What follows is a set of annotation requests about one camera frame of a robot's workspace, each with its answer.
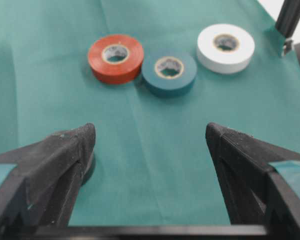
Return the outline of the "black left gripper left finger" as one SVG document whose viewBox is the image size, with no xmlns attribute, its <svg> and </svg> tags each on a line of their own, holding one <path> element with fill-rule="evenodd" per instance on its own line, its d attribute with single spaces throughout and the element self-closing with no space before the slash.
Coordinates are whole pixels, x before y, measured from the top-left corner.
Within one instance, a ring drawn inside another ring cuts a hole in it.
<svg viewBox="0 0 300 240">
<path fill-rule="evenodd" d="M 96 129 L 87 123 L 0 154 L 12 170 L 0 184 L 0 227 L 67 226 L 92 165 Z"/>
</svg>

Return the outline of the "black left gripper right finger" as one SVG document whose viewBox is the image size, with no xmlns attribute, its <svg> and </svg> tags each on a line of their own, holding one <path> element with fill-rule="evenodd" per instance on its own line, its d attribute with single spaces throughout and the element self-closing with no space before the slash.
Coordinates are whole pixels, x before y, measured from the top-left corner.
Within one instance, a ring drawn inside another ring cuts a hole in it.
<svg viewBox="0 0 300 240">
<path fill-rule="evenodd" d="M 232 224 L 300 230 L 300 197 L 272 166 L 300 153 L 213 122 L 205 139 Z"/>
</svg>

